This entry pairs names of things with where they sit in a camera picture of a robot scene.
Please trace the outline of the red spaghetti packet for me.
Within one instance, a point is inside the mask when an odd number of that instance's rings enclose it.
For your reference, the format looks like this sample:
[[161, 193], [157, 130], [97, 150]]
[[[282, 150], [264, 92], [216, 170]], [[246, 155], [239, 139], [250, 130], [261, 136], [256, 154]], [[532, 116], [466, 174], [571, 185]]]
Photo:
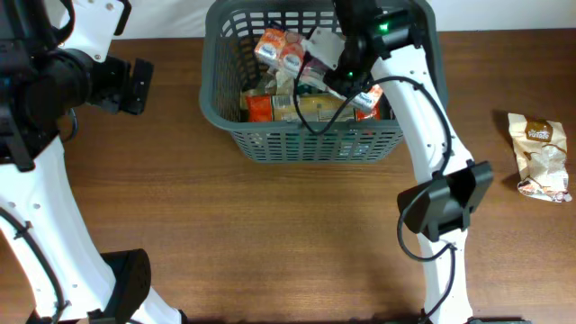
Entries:
[[[298, 97], [302, 117], [307, 122], [329, 122], [343, 100], [330, 94], [306, 94]], [[299, 122], [291, 95], [248, 95], [243, 99], [241, 109], [247, 112], [248, 122]], [[370, 112], [362, 112], [352, 104], [348, 105], [338, 116], [337, 122], [379, 121], [382, 118], [380, 109], [375, 106]]]

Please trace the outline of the multicolour tissue multipack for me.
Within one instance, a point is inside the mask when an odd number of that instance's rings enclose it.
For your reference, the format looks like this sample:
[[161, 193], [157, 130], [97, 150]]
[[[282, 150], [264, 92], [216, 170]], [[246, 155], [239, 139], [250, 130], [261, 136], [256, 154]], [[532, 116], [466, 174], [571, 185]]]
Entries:
[[298, 32], [269, 27], [258, 41], [254, 53], [260, 62], [270, 68], [283, 69], [294, 75], [294, 81], [299, 85], [341, 100], [346, 99], [324, 83], [323, 77], [331, 69], [306, 51], [303, 47], [306, 38]]

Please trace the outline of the beige brown snack bag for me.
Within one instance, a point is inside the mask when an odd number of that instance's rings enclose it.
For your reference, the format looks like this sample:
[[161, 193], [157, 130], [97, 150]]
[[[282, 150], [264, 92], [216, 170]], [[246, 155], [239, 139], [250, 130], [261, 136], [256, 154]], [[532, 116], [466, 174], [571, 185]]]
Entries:
[[508, 114], [508, 133], [516, 155], [518, 191], [552, 203], [570, 202], [567, 137], [557, 121]]
[[294, 75], [283, 69], [270, 67], [260, 79], [245, 88], [239, 96], [241, 111], [248, 110], [247, 98], [259, 95], [291, 95], [293, 93]]

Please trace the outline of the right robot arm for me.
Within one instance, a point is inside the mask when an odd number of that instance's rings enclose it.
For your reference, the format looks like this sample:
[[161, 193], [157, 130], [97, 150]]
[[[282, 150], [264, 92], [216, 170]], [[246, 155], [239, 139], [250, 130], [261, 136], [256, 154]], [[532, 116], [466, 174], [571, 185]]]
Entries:
[[493, 181], [446, 112], [446, 78], [434, 11], [425, 1], [334, 0], [345, 36], [327, 83], [348, 100], [380, 86], [409, 149], [416, 186], [399, 193], [396, 236], [422, 264], [420, 323], [477, 323], [467, 292], [465, 245]]

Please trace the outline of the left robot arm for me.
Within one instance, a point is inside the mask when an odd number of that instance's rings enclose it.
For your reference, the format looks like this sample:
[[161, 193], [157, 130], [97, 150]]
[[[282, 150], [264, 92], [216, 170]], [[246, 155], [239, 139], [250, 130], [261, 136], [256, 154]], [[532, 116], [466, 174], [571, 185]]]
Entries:
[[148, 254], [100, 253], [72, 193], [59, 121], [89, 104], [144, 111], [153, 66], [109, 55], [131, 4], [1, 3], [1, 231], [28, 279], [31, 323], [184, 323], [151, 285]]

